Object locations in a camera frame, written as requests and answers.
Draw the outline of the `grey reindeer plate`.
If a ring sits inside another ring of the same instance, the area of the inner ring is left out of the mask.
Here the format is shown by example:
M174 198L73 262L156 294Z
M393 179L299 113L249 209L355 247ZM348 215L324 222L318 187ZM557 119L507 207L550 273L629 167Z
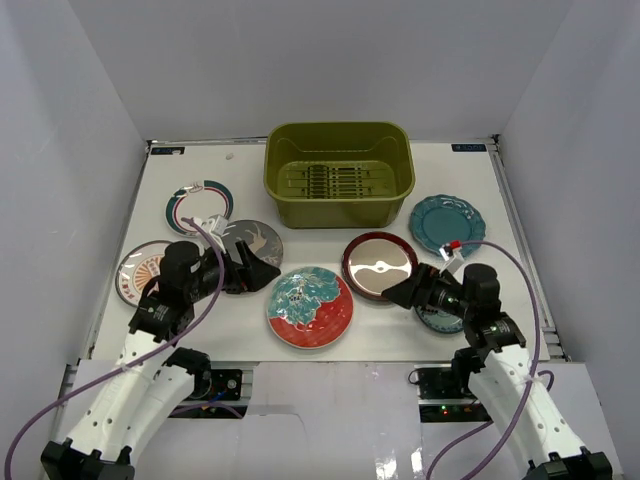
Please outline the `grey reindeer plate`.
M225 249L232 260L241 264L242 260L236 243L244 241L250 250L262 261L279 267L283 261L283 243L278 233L269 225L257 220L236 220L230 222L222 236Z

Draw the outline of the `dark red rimmed plate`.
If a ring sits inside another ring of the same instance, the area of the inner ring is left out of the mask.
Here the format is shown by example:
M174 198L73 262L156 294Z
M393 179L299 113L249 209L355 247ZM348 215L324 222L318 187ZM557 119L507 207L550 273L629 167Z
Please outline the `dark red rimmed plate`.
M355 237L341 259L342 276L358 295L387 303L382 292L408 279L418 267L415 250L401 237L372 231Z

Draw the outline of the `red teal floral plate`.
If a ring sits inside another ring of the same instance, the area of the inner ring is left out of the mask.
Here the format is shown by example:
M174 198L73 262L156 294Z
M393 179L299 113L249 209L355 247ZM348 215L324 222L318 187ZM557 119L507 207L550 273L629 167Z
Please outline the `red teal floral plate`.
M354 300L336 273L307 266L281 276L266 305L272 332L289 346L315 350L339 340L351 325Z

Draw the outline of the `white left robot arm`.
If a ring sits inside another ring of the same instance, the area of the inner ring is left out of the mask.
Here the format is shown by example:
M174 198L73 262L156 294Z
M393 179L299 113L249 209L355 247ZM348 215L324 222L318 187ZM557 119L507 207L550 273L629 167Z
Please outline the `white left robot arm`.
M96 379L99 393L65 439L45 446L41 463L49 478L133 478L140 452L164 420L187 397L209 392L208 356L178 345L199 319L195 304L216 300L221 292L259 291L281 273L245 242L235 247L238 262L214 246L166 246L113 370Z

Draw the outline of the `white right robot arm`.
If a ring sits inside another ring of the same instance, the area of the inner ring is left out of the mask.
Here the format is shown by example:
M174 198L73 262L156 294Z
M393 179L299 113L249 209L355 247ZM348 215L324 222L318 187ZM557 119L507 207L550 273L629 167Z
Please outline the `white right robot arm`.
M382 293L405 309L431 307L463 322L468 348L451 362L453 390L477 398L507 446L524 479L610 479L613 468L571 429L547 386L538 360L516 323L503 311L496 271L485 264L465 267L463 279L422 264L406 280Z

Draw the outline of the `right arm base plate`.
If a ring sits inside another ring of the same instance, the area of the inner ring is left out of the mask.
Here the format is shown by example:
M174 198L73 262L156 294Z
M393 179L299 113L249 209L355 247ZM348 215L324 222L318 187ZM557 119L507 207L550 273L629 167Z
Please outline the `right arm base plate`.
M417 389L423 424L490 420L479 400L458 385L449 365L419 366L408 374L407 380Z

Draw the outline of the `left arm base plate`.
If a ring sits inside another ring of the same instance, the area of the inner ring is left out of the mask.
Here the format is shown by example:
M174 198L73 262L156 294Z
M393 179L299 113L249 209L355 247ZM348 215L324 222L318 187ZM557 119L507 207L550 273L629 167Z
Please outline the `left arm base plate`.
M241 369L209 369L196 377L193 392L170 414L181 419L242 419L247 411Z

